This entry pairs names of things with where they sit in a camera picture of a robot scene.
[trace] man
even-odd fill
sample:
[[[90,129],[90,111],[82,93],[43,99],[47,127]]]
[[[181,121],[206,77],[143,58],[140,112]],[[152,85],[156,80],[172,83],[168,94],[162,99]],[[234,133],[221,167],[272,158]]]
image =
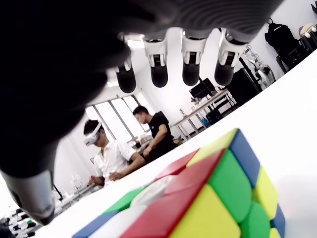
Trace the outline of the man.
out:
[[[143,106],[138,106],[133,111],[133,115],[138,122],[142,124],[147,123],[152,132],[153,140],[143,152],[143,155],[144,157],[147,157],[148,162],[161,157],[176,147],[166,117],[157,113],[152,116]]]
[[[127,143],[110,142],[98,120],[86,121],[84,135],[91,134],[98,126],[100,137],[94,142],[94,145],[100,148],[100,152],[94,158],[97,176],[91,176],[89,184],[95,183],[101,186],[110,184],[145,164],[142,156],[136,153]]]

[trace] window frame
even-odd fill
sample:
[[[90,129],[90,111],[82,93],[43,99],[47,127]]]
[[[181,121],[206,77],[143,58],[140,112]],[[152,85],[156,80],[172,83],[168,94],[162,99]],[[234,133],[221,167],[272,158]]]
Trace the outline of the window frame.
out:
[[[137,105],[138,105],[138,106],[141,106],[141,104],[139,103],[139,101],[138,101],[138,99],[135,97],[135,95],[132,94],[132,95],[128,95],[128,96],[126,96],[126,97],[132,97],[132,98],[134,99],[134,101],[137,103]],[[122,97],[122,98],[117,97],[117,98],[114,98],[114,99],[112,99],[112,100],[121,99],[121,100],[125,103],[125,105],[127,106],[127,108],[130,110],[130,112],[133,113],[132,110],[129,108],[128,104],[127,104],[127,103],[125,102],[125,100],[124,100],[124,98],[126,98],[126,97]],[[112,109],[114,110],[114,112],[116,113],[116,115],[119,117],[119,119],[120,119],[121,123],[123,124],[123,126],[125,127],[125,129],[128,131],[128,133],[129,133],[129,134],[131,135],[131,137],[132,137],[132,139],[129,140],[129,141],[127,141],[127,143],[129,143],[129,142],[131,142],[131,141],[136,141],[136,140],[138,139],[138,137],[133,135],[133,133],[131,132],[131,130],[129,129],[129,127],[127,126],[127,124],[124,122],[124,120],[122,119],[121,115],[118,113],[117,109],[115,108],[115,106],[114,106],[113,103],[111,102],[112,100],[104,101],[104,102],[101,102],[101,103],[98,103],[98,104],[93,104],[93,105],[91,105],[91,106],[95,109],[96,113],[97,113],[98,116],[100,117],[102,123],[105,125],[105,127],[107,128],[107,130],[109,131],[109,133],[111,134],[111,136],[113,137],[113,139],[116,140],[116,138],[115,138],[114,134],[112,133],[110,127],[107,125],[106,121],[105,121],[104,118],[101,116],[100,112],[98,111],[98,109],[97,109],[97,107],[96,107],[96,105],[99,105],[99,104],[108,102],[108,103],[110,104],[110,106],[112,107]],[[141,128],[142,128],[142,130],[143,130],[144,133],[148,133],[149,131],[151,131],[150,129],[144,130],[144,128],[142,127],[142,125],[141,125],[140,123],[139,123],[139,125],[141,126]]]

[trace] desk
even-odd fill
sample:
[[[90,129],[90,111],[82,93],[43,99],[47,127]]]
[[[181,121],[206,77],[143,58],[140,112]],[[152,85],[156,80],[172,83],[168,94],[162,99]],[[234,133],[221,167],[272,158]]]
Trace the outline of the desk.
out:
[[[198,116],[198,113],[205,109],[206,107],[208,107],[211,103],[213,103],[214,101],[216,101],[217,99],[221,98],[223,95],[227,94],[228,93],[228,90],[227,89],[224,89],[223,91],[221,91],[220,93],[212,96],[211,98],[209,98],[207,101],[205,101],[204,103],[202,103],[198,108],[196,108],[194,111],[192,111],[189,115],[185,116],[182,120],[178,121],[177,123],[175,123],[173,126],[177,127],[177,129],[179,130],[179,132],[181,133],[181,135],[184,136],[184,140],[187,141],[187,136],[189,138],[190,135],[189,133],[185,130],[185,128],[182,126],[182,123],[185,122],[185,121],[188,121],[189,124],[192,126],[192,128],[194,129],[194,131],[198,134],[198,130],[197,128],[195,127],[195,125],[193,124],[192,120],[190,119],[192,116],[196,116],[198,118],[198,120],[202,123],[203,127],[205,129],[206,126],[205,124],[202,122],[201,118]]]
[[[136,152],[138,152],[139,154],[142,154],[145,148],[148,146],[148,144],[150,144],[151,141],[152,140],[148,140],[147,142],[143,143],[140,148],[136,149]]]
[[[280,80],[193,139],[127,177],[84,197],[36,232],[70,238],[121,196],[150,183],[168,164],[239,127],[279,192],[285,238],[317,234],[317,51]],[[306,90],[299,89],[307,85]],[[298,98],[309,98],[304,103]]]

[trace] ceiling light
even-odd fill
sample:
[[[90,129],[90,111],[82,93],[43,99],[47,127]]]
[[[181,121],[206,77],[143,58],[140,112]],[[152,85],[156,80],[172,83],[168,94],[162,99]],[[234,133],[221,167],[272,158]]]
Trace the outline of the ceiling light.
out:
[[[144,48],[143,41],[128,40],[128,46],[133,49]]]
[[[119,83],[118,83],[118,81],[116,81],[116,82],[107,82],[107,85],[108,85],[108,87],[109,88],[112,88],[112,87],[115,87],[115,86],[119,86]]]

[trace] white shirt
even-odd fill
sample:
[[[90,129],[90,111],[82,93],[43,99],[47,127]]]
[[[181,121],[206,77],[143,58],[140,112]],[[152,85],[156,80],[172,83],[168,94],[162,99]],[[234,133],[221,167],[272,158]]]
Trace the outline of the white shirt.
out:
[[[128,167],[128,161],[135,153],[127,143],[111,141],[104,148],[104,156],[101,151],[95,156],[94,164],[97,176],[105,178],[105,185],[110,184],[109,174],[121,172]]]

